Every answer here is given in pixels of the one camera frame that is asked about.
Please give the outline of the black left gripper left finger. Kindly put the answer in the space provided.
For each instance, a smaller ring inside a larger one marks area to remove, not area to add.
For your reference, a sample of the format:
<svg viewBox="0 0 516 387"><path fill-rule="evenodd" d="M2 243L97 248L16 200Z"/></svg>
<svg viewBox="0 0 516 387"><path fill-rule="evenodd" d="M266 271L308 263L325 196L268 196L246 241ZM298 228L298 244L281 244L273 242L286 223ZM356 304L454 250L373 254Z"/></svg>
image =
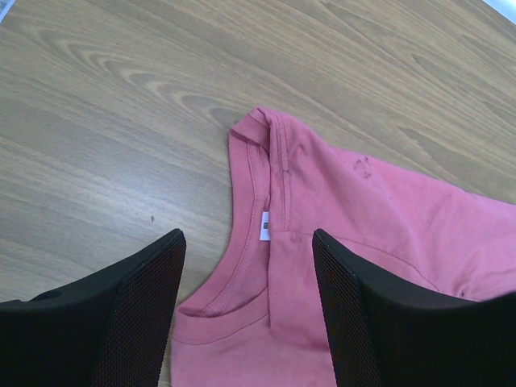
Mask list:
<svg viewBox="0 0 516 387"><path fill-rule="evenodd" d="M156 386L185 261L170 231L29 301L1 304L3 386Z"/></svg>

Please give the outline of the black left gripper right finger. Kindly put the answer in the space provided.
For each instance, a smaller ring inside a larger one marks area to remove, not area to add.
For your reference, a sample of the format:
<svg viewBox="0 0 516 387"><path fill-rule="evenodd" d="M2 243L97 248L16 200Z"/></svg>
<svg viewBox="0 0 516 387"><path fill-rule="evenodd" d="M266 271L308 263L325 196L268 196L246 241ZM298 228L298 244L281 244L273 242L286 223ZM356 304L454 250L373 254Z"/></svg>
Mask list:
<svg viewBox="0 0 516 387"><path fill-rule="evenodd" d="M441 294L317 230L312 248L339 386L512 386L515 296Z"/></svg>

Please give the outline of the pink t-shirt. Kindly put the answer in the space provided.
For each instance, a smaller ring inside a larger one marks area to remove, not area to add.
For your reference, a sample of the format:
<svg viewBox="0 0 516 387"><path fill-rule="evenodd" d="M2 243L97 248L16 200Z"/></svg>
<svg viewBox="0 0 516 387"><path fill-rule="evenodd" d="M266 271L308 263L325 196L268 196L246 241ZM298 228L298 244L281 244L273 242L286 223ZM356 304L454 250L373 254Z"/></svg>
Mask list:
<svg viewBox="0 0 516 387"><path fill-rule="evenodd" d="M263 107L229 157L231 237L177 307L172 385L514 385L514 205Z"/></svg>

